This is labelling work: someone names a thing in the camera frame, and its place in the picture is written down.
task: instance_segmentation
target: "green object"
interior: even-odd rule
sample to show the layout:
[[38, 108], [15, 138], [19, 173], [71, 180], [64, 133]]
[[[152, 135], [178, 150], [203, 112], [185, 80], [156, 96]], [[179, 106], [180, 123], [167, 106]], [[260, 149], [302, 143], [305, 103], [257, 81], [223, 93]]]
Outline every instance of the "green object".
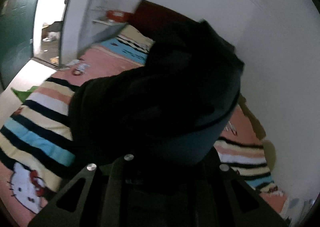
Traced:
[[38, 88], [38, 86], [32, 86], [29, 90], [27, 91], [20, 91], [20, 90], [16, 90], [14, 88], [11, 87], [12, 92], [18, 97], [18, 99], [21, 102], [25, 102], [25, 100], [29, 97], [29, 95], [31, 93], [33, 93], [36, 89]]
[[0, 82], [5, 89], [33, 56], [38, 0], [0, 0]]

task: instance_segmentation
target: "green cloth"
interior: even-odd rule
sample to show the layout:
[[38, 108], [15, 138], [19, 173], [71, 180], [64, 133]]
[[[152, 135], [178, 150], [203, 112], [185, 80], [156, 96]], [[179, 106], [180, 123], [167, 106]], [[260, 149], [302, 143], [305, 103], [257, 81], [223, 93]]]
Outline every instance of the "green cloth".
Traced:
[[21, 102], [25, 102], [25, 100], [29, 97], [29, 95], [31, 93], [33, 93], [36, 89], [38, 88], [38, 86], [32, 86], [29, 90], [27, 91], [20, 91], [20, 90], [16, 90], [14, 88], [11, 87], [12, 92], [18, 97], [18, 99]]

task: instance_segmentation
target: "white floor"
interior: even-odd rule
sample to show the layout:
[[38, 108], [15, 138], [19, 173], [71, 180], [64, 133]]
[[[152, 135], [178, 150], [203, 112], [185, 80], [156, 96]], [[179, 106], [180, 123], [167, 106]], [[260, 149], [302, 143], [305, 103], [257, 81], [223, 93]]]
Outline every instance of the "white floor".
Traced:
[[28, 90], [32, 86], [40, 85], [45, 79], [55, 72], [43, 64], [30, 60], [16, 75], [7, 89], [0, 94], [0, 128], [6, 119], [21, 105], [19, 99], [10, 90], [11, 87], [17, 90]]

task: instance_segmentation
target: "doorway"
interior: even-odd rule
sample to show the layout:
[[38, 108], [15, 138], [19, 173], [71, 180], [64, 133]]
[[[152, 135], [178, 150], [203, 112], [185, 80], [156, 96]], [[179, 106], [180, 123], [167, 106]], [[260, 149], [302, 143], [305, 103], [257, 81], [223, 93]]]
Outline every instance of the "doorway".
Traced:
[[38, 0], [33, 29], [34, 57], [59, 65], [60, 37], [68, 0]]

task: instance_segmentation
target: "black cloth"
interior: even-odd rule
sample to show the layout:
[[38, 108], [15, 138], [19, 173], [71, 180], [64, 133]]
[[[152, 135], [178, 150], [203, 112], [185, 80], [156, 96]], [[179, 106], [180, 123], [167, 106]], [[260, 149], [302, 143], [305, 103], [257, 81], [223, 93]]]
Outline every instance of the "black cloth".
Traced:
[[84, 83], [69, 106], [76, 164], [128, 152], [199, 162], [237, 103], [244, 64], [211, 26], [173, 23], [153, 39], [146, 65]]

